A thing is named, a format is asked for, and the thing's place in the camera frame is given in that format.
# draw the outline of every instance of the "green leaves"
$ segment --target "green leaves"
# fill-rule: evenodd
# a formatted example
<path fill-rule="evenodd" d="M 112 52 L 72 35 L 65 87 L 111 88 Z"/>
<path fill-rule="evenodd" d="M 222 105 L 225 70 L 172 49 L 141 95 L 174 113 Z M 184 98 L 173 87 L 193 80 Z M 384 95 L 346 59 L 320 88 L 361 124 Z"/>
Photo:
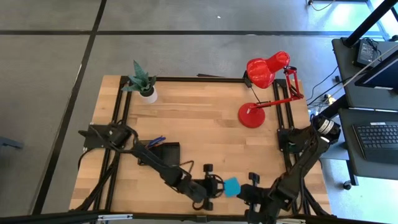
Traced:
<path fill-rule="evenodd" d="M 154 77 L 152 77 L 152 78 L 150 79 L 150 85 L 151 85 L 151 86 L 154 86 L 154 85 L 155 85 L 155 82 L 156 82 L 156 76 L 154 76 Z"/>
<path fill-rule="evenodd" d="M 141 91 L 141 87 L 137 85 L 125 86 L 122 88 L 122 91 Z"/>
<path fill-rule="evenodd" d="M 130 78 L 130 80 L 131 80 L 134 84 L 136 84 L 136 85 L 138 85 L 138 86 L 140 86 L 140 87 L 144 87 L 144 86 L 147 85 L 146 82 L 145 82 L 145 80 L 141 80 L 141 79 L 136 78 L 136 77 L 134 77 L 134 76 L 132 76 L 132 75 L 129 75 L 129 78 Z"/>
<path fill-rule="evenodd" d="M 136 77 L 141 80 L 148 80 L 148 73 L 145 73 L 141 66 L 134 60 L 134 72 Z"/>
<path fill-rule="evenodd" d="M 134 61 L 134 72 L 136 76 L 129 75 L 132 85 L 123 87 L 122 91 L 139 91 L 143 93 L 149 91 L 155 85 L 156 76 L 149 81 L 149 74 L 136 61 Z"/>

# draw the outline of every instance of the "potted plant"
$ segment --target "potted plant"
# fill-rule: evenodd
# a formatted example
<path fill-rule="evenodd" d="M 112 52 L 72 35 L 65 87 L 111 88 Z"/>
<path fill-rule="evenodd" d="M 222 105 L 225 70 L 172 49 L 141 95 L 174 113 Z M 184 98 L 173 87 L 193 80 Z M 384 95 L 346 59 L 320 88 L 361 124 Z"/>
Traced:
<path fill-rule="evenodd" d="M 141 66 L 134 61 L 134 72 L 136 76 L 129 75 L 132 85 L 122 88 L 123 91 L 138 91 L 146 103 L 153 103 L 157 99 L 155 89 L 156 76 L 149 79 L 148 73 L 144 72 Z"/>

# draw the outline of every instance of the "blue sponge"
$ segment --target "blue sponge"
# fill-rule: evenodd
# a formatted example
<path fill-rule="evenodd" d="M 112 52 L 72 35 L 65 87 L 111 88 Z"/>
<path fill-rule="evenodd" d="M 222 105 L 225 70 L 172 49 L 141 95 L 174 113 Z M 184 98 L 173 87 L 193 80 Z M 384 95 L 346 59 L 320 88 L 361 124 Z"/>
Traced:
<path fill-rule="evenodd" d="M 236 177 L 224 180 L 224 193 L 227 197 L 234 197 L 241 193 L 241 186 Z"/>

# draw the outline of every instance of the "computer monitor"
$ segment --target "computer monitor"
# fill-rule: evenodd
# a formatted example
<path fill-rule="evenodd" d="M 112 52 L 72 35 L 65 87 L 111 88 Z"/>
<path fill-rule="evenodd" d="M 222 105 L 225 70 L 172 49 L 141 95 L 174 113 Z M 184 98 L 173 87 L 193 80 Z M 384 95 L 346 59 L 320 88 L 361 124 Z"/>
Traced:
<path fill-rule="evenodd" d="M 398 50 L 363 75 L 355 85 L 398 90 Z"/>

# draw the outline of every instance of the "lamp shade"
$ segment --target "lamp shade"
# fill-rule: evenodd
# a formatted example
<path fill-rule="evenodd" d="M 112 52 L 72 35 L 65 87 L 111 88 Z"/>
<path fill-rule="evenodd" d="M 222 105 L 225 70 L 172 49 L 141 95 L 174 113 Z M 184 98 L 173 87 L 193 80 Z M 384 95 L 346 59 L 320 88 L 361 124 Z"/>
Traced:
<path fill-rule="evenodd" d="M 286 52 L 277 52 L 269 59 L 255 58 L 248 62 L 246 70 L 249 79 L 259 88 L 269 87 L 275 79 L 275 73 L 288 66 L 290 56 Z"/>

